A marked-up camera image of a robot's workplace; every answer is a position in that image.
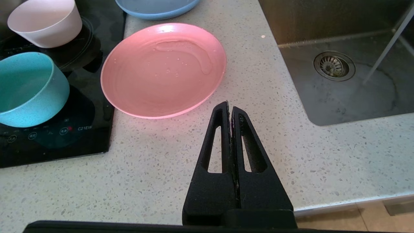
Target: light pink bowl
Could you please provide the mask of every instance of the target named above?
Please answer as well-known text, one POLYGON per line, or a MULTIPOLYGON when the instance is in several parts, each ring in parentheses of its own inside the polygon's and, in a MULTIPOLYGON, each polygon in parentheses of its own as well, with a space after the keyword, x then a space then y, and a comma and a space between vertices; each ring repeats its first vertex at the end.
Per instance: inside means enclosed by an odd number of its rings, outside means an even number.
POLYGON ((8 27, 41 48, 54 48, 73 40, 82 29, 75 0, 28 0, 7 20, 8 27))

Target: sink drain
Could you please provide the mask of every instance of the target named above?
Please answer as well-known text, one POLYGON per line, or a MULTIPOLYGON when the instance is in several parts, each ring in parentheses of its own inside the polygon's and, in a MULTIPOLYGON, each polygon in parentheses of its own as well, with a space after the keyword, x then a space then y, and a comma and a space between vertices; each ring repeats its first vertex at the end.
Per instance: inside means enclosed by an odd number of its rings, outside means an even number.
POLYGON ((345 54, 338 52, 324 52, 316 56, 313 65, 323 77, 333 81, 345 81, 355 74, 353 61, 345 54))

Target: induction cooktop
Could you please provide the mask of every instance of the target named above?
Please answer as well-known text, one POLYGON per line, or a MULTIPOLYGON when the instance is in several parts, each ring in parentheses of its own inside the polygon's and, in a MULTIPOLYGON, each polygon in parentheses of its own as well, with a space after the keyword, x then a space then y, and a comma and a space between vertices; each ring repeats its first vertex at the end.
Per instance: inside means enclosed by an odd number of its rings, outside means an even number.
POLYGON ((114 107, 101 90, 102 65, 123 39, 126 14, 113 0, 76 0, 79 35, 63 46, 42 49, 14 35, 0 41, 0 60, 24 52, 49 55, 69 81, 62 110, 30 128, 0 124, 0 168, 104 153, 109 149, 114 107))

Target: sink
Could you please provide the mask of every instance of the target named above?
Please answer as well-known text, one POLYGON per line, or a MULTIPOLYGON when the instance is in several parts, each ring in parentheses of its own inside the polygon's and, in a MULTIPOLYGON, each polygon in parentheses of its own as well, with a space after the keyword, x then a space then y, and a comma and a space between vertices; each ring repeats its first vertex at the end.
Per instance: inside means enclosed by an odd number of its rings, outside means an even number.
POLYGON ((412 0, 259 2, 314 124, 414 112, 414 19, 363 84, 412 0))

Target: speckled countertop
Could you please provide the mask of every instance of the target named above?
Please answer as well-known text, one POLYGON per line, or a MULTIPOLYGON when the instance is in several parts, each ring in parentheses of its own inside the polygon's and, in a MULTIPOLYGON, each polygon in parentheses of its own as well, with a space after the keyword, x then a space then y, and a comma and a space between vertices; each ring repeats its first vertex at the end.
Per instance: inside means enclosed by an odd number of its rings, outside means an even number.
MULTIPOLYGON (((296 211, 414 193, 414 114, 313 125, 257 1, 205 0, 167 22, 221 41, 228 67, 217 91, 172 119, 116 111, 106 154, 0 169, 0 232, 36 220, 180 224, 211 111, 224 100, 249 114, 296 211)), ((155 23, 130 17, 126 36, 155 23)))

